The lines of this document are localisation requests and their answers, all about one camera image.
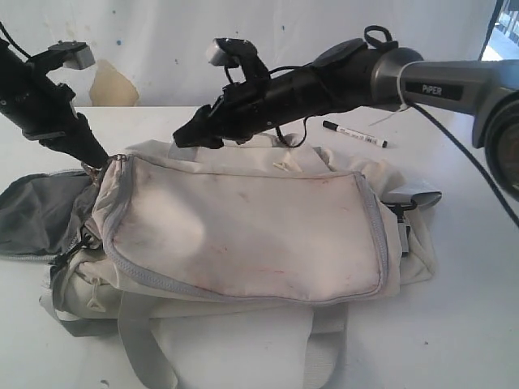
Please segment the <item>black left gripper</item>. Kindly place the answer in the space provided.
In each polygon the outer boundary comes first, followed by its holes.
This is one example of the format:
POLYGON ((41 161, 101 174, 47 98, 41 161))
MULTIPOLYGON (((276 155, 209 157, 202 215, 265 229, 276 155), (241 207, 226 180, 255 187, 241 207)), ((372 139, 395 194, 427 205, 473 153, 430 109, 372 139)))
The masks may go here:
POLYGON ((71 105, 75 93, 65 83, 22 83, 18 86, 18 118, 23 136, 31 141, 52 140, 52 149, 91 167, 109 159, 88 124, 71 105))

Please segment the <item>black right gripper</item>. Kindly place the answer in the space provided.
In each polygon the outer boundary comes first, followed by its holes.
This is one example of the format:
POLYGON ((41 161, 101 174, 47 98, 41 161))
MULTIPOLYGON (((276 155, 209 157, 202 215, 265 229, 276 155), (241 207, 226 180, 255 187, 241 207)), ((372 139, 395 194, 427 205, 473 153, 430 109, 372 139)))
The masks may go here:
POLYGON ((193 118, 173 133, 179 148, 219 149, 223 139, 248 140, 284 124, 284 80, 261 86, 236 83, 223 89, 211 107, 200 107, 193 118))

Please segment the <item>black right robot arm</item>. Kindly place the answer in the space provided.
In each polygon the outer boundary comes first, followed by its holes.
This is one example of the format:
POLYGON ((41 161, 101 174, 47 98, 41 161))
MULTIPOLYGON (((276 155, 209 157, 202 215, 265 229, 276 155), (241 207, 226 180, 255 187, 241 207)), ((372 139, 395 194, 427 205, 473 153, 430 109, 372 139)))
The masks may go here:
POLYGON ((217 41, 217 64, 241 67, 245 79, 225 86, 215 103, 200 107, 174 132, 179 147, 218 149, 226 140, 254 135, 310 116, 360 107, 396 112, 421 104, 470 115, 472 144, 510 196, 518 195, 518 63, 429 62, 395 41, 369 46, 343 42, 316 60, 272 76, 255 48, 238 42, 238 54, 217 41))

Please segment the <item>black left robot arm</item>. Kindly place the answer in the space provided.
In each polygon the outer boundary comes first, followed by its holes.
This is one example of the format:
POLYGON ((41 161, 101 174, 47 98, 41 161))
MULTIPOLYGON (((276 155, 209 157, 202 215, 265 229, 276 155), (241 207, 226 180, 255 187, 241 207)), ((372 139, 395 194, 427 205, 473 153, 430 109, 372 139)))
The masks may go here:
POLYGON ((63 66, 83 70, 95 63, 84 42, 60 41, 22 61, 1 41, 1 114, 29 141, 100 169, 109 156, 98 143, 88 119, 75 111, 75 92, 47 74, 63 66))

